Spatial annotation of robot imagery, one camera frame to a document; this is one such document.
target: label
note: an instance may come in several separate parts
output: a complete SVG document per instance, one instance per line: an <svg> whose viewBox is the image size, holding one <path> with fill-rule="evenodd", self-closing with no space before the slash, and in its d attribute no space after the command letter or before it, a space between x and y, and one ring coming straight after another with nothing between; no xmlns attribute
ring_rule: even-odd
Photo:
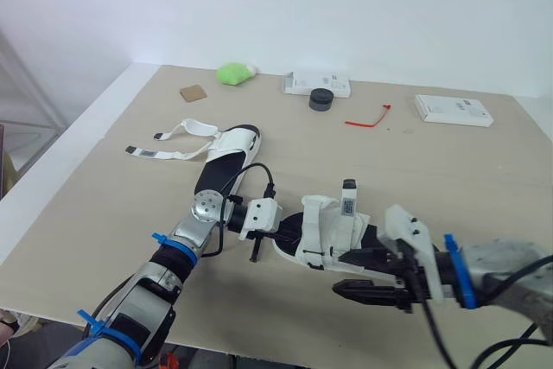
<svg viewBox="0 0 553 369"><path fill-rule="evenodd" d="M342 216L353 216L355 213L355 199L342 199Z"/></svg>

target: white wall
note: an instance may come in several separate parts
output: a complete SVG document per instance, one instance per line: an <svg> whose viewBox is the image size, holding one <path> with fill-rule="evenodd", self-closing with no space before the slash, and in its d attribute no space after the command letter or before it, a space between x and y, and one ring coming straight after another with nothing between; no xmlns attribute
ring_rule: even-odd
<svg viewBox="0 0 553 369"><path fill-rule="evenodd" d="M133 60L526 97L551 94L551 0L0 0L0 30L69 119Z"/></svg>

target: white box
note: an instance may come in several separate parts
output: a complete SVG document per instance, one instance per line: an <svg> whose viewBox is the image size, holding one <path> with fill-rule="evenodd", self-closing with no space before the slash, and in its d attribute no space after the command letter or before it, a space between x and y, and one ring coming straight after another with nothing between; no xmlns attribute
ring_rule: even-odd
<svg viewBox="0 0 553 369"><path fill-rule="evenodd" d="M284 77L284 92L287 94L309 95L315 88L326 88L335 97L344 99L352 95L349 79L337 73L294 71Z"/></svg>
<svg viewBox="0 0 553 369"><path fill-rule="evenodd" d="M478 99L458 99L439 95L415 96L415 107L423 121L489 127L493 118Z"/></svg>

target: black cable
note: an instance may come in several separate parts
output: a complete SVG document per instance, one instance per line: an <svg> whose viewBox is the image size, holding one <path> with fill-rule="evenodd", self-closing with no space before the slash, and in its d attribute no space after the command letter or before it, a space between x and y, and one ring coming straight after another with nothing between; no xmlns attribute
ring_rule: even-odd
<svg viewBox="0 0 553 369"><path fill-rule="evenodd" d="M443 360L446 362L449 369L457 369L457 366L451 359L451 356L449 356L448 349L443 343L442 335L440 334L440 330L438 330L438 326L435 324L432 310L430 310L430 306L426 301L426 298L424 297L423 288L421 287L421 284L419 283L415 272L408 271L406 273L406 277L408 277L410 280L410 284L413 288L413 291L415 292L416 300L420 302L423 306L424 315L426 315L426 320L428 321L430 332L432 333L432 337L434 337L434 343L438 347L440 355L443 357Z"/></svg>
<svg viewBox="0 0 553 369"><path fill-rule="evenodd" d="M224 244L223 235L225 234L226 198L227 198L227 196L223 196L223 201L221 203L221 212L220 212L220 215L219 215L219 246L217 247L217 251L208 252L207 254L201 254L201 256L203 258L215 257L223 251L223 244Z"/></svg>
<svg viewBox="0 0 553 369"><path fill-rule="evenodd" d="M98 315L98 313L104 308L104 306L107 304L107 302L109 302L113 296L115 296L117 294L118 291L120 291L125 284L127 284L130 280L130 277L128 277L126 280L124 280L122 283L120 283L115 289L113 289L111 291L110 294L108 294L104 300L102 300L102 302L94 309L93 313L92 313L92 317L94 317L94 319L96 318L96 316ZM86 339L88 337L90 333L90 323L87 323L86 326L85 326L85 330L83 331L83 337L82 339Z"/></svg>
<svg viewBox="0 0 553 369"><path fill-rule="evenodd" d="M492 302L497 296L503 294L505 290L509 289L509 287L515 284L515 282L517 282L520 278L526 277L528 274L531 274L538 268L552 262L553 255L549 255L548 257L538 259L538 261L534 261L532 264L528 264L514 274L511 274L508 278L499 283L499 285L495 289L490 291L490 293L486 297L484 297L484 299L482 300L482 305L487 305Z"/></svg>
<svg viewBox="0 0 553 369"><path fill-rule="evenodd" d="M537 329L537 324L532 323L524 331L524 333L522 333L520 335L519 339L528 339L531 336L531 334L536 331L536 329ZM501 365L503 365L507 361L507 359L509 359L521 346L522 346L522 344L517 344L517 345L511 346L511 348L509 350L507 350L505 353L503 353L501 355L501 357L499 357L499 359L497 359L490 366L488 366L487 369L496 369L496 368L500 367Z"/></svg>
<svg viewBox="0 0 553 369"><path fill-rule="evenodd" d="M480 365L486 360L492 353L497 352L505 347L509 346L522 346L522 345L538 345L538 346L549 346L549 343L545 340L539 339L508 339L503 341L498 341L497 343L491 345L489 348L484 350L478 357L474 360L473 364L470 366L470 369L478 369Z"/></svg>
<svg viewBox="0 0 553 369"><path fill-rule="evenodd" d="M226 198L228 198L229 196L229 193L225 194L225 190L232 184L234 183L234 181L240 176L242 175L246 170L248 169L251 169L251 168L255 168L255 167L260 167L260 168L263 168L265 170L265 172L267 173L267 177L269 178L269 183L267 184L267 189L270 189L272 191L272 188L275 186L275 183L273 182L273 175L271 174L269 168L267 166L265 166L263 163L260 163L260 162L255 162L255 163L251 163L251 164L248 164L247 166L244 166L241 170L239 170L237 173L235 173L234 175L231 176L231 178L226 181L226 183L223 185L223 187L221 188L221 190L219 191L220 194L223 195L223 201L221 202L221 212L220 212L220 216L219 216L219 246L217 248L217 251L214 251L214 252L208 252L207 254L201 254L201 256L203 258L207 258L207 257L215 257L217 255L219 255L222 251L223 251L223 244L224 244L224 237L223 235L225 234L225 207L226 207Z"/></svg>

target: wire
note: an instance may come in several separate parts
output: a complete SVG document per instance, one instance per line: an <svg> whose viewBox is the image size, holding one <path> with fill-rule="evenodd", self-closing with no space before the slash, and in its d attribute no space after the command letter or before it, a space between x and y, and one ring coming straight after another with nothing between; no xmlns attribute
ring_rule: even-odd
<svg viewBox="0 0 553 369"><path fill-rule="evenodd" d="M430 310L430 306L423 295L423 288L421 287L421 284L419 283L418 278L416 277L413 271L407 272L406 276L409 278L410 284L413 287L416 300L420 302L423 306L424 315L426 315L426 320L428 321L430 332L432 333L432 337L434 337L435 345L438 347L438 350L440 351L440 354L442 355L448 367L450 369L456 369L457 366L451 359L448 349L443 343L442 335L440 334L440 330L438 330L438 326L435 324L434 316L432 315L432 310Z"/></svg>
<svg viewBox="0 0 553 369"><path fill-rule="evenodd" d="M522 333L519 337L519 339L528 339L532 333L534 333L537 329L537 324L532 323L525 331ZM490 366L487 367L487 369L496 369L503 365L507 359L509 359L517 350L522 346L522 344L517 344L511 346L509 350L507 350L505 353L501 355L499 359L497 359L495 362L493 362Z"/></svg>
<svg viewBox="0 0 553 369"><path fill-rule="evenodd" d="M10 353L11 353L10 341L8 340L6 343L8 345L8 354L6 355L6 361L3 363L2 369L6 369L6 367L8 367L8 362L10 361Z"/></svg>
<svg viewBox="0 0 553 369"><path fill-rule="evenodd" d="M543 267L544 265L552 262L553 262L553 255L549 255L548 257L540 258L538 259L538 261L534 261L533 263L528 264L525 267L521 268L514 274L511 274L508 278L503 280L495 289L490 291L490 293L482 301L483 303L482 305L487 305L493 300L495 300L496 297L503 294L505 290L509 289L520 278L526 277L528 274L531 274L538 268Z"/></svg>
<svg viewBox="0 0 553 369"><path fill-rule="evenodd" d="M216 257L223 251L223 245L224 245L224 242L225 242L224 241L224 236L223 236L225 234L225 207L226 207L226 199L228 198L229 193L230 193L229 192L229 193L225 194L226 189L229 186L231 186L234 183L234 181L240 175L242 175L246 170L251 169L251 168L255 168L255 167L263 168L265 170L265 173L267 174L267 178L269 179L269 185L272 185L272 186L275 185L275 182L273 182L273 175L271 174L269 168L266 165L264 165L263 163L260 163L260 162L255 162L255 163L248 164L247 166L244 166L241 170L239 170L237 173L232 175L231 178L228 181L226 181L226 183L223 185L223 187L219 191L219 193L223 195L223 201L221 203L221 212L220 212L220 216L219 216L219 246L217 248L217 251L208 252L207 254L201 254L201 256L203 258Z"/></svg>
<svg viewBox="0 0 553 369"><path fill-rule="evenodd" d="M376 121L376 123L363 124L363 123L355 123L354 121L346 121L344 123L349 124L349 125L356 125L357 127L376 127L378 125L378 123L380 123L382 121L382 119L384 117L386 117L386 114L388 114L388 111L391 109L391 104L384 104L384 105L382 105L382 107L384 108L384 111L382 112L382 115Z"/></svg>
<svg viewBox="0 0 553 369"><path fill-rule="evenodd" d="M522 345L538 345L538 346L549 346L549 343L545 340L539 339L508 339L503 341L498 341L497 343L491 345L489 348L484 350L478 357L474 360L473 364L470 366L470 369L478 369L480 365L486 360L492 353L497 352L505 347L516 346L520 347Z"/></svg>
<svg viewBox="0 0 553 369"><path fill-rule="evenodd" d="M127 284L132 276L128 277L126 280L124 280L122 283L120 283L115 289L111 291L110 294L108 294L104 300L94 309L94 312L92 313L92 317L96 318L98 313L104 308L104 306L109 302L113 296L115 296L123 287L125 284ZM90 333L90 323L87 323L85 326L85 330L83 331L83 337L82 339L86 339Z"/></svg>

